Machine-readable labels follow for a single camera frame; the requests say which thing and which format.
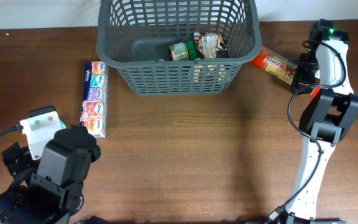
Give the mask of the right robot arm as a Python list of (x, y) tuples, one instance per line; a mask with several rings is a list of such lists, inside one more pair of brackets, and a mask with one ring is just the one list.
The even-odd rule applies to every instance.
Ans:
[(349, 83), (346, 55), (349, 36), (320, 19), (310, 28), (300, 57), (301, 72), (319, 82), (306, 84), (294, 96), (312, 88), (316, 95), (293, 127), (303, 136), (300, 166), (289, 199), (277, 207), (268, 223), (318, 223), (319, 190), (336, 145), (344, 139), (358, 115), (358, 96)]

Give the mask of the grey plastic basket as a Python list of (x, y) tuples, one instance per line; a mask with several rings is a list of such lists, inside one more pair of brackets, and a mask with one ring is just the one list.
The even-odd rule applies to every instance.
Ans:
[[(222, 35), (225, 51), (173, 61), (169, 47), (197, 32)], [(142, 96), (220, 93), (261, 46), (252, 0), (102, 0), (99, 8), (97, 54)]]

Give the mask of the green lid glass jar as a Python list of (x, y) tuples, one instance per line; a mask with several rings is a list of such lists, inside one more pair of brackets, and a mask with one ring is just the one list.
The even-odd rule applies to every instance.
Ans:
[(169, 56), (172, 61), (194, 60), (197, 57), (196, 47), (192, 40), (179, 42), (169, 46)]

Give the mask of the orange spaghetti packet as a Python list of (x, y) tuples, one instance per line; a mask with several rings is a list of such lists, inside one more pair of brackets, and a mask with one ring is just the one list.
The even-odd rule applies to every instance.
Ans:
[(270, 73), (286, 84), (289, 84), (291, 87), (296, 69), (296, 65), (293, 63), (293, 61), (294, 60), (289, 60), (274, 52), (273, 50), (262, 46), (259, 54), (253, 60), (251, 60), (250, 63)]

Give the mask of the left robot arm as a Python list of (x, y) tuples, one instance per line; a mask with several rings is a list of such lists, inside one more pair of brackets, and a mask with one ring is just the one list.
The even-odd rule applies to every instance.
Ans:
[(13, 181), (0, 194), (0, 223), (68, 223), (84, 205), (84, 181), (100, 156), (85, 127), (57, 131), (37, 160), (14, 142), (2, 152)]

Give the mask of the beige snack bag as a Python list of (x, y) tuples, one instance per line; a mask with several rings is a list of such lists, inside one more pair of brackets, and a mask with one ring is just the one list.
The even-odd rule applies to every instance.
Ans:
[[(206, 32), (206, 33), (193, 33), (194, 44), (196, 47), (196, 59), (216, 59), (225, 57), (227, 53), (227, 44), (223, 39), (222, 34), (214, 33), (214, 32)], [(209, 77), (214, 75), (217, 65), (207, 65), (206, 75)], [(218, 81), (224, 79), (226, 74), (226, 70), (228, 68), (221, 67), (219, 69)], [(193, 79), (195, 82), (201, 82), (202, 74), (204, 73), (204, 66), (195, 65), (195, 71)]]

